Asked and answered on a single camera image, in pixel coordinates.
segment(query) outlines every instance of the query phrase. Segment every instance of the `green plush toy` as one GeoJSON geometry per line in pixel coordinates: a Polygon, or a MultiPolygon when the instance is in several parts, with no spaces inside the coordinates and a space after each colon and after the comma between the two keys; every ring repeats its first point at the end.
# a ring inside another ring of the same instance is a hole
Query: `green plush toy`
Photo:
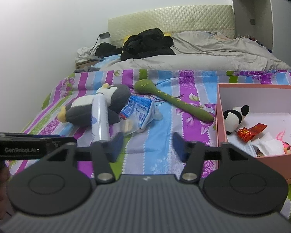
{"type": "Polygon", "coordinates": [[[151,80],[143,79],[143,80],[137,81],[134,85],[134,89],[143,94],[150,93],[150,94],[156,95],[170,102],[174,106],[184,110],[185,112],[195,116],[199,120],[202,120],[204,122],[213,121],[213,116],[209,112],[201,108],[194,107],[191,104],[185,103],[184,101],[181,101],[180,99],[177,99],[171,95],[168,95],[158,90],[151,80]]]}

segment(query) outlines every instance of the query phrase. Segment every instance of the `white spray can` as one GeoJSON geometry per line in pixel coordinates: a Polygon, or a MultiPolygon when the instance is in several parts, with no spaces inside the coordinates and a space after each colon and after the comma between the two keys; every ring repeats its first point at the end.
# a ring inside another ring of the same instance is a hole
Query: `white spray can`
{"type": "Polygon", "coordinates": [[[108,107],[103,94],[97,93],[92,100],[92,141],[109,141],[108,107]]]}

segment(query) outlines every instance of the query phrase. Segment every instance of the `pillow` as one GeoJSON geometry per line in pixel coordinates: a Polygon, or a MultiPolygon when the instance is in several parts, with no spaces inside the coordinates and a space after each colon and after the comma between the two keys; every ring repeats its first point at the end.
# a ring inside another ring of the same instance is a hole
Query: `pillow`
{"type": "MultiPolygon", "coordinates": [[[[123,40],[123,45],[125,44],[125,42],[128,40],[128,38],[130,37],[131,35],[128,35],[128,36],[126,36],[125,38],[124,38],[124,40],[123,40]]],[[[164,36],[168,36],[168,37],[171,37],[171,33],[164,33],[164,36]]]]}

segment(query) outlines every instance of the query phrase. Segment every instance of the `black jacket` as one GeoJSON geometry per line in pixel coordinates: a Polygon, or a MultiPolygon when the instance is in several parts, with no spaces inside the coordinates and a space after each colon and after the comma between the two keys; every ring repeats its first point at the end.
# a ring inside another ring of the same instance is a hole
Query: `black jacket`
{"type": "Polygon", "coordinates": [[[142,59],[156,55],[175,55],[170,49],[173,39],[158,29],[149,29],[133,35],[124,43],[121,60],[142,59]]]}
{"type": "Polygon", "coordinates": [[[112,55],[117,55],[122,52],[122,48],[116,48],[109,43],[101,43],[96,49],[95,56],[97,57],[109,57],[112,55]]]}

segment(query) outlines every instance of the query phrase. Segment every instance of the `cardboard box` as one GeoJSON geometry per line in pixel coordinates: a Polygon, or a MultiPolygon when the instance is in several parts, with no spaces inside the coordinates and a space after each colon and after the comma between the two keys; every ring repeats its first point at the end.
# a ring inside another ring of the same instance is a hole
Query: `cardboard box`
{"type": "MultiPolygon", "coordinates": [[[[258,123],[266,124],[267,128],[263,133],[269,132],[273,138],[285,130],[283,140],[291,145],[291,86],[229,83],[218,84],[216,106],[218,144],[228,141],[223,111],[244,105],[250,107],[250,112],[243,120],[243,126],[250,128],[258,123]]],[[[289,184],[291,183],[291,154],[257,159],[279,172],[289,184]]]]}
{"type": "Polygon", "coordinates": [[[82,63],[76,63],[75,64],[75,69],[80,69],[80,68],[84,68],[86,66],[95,65],[98,62],[99,62],[98,60],[95,60],[95,61],[85,61],[85,62],[82,62],[82,63]]]}

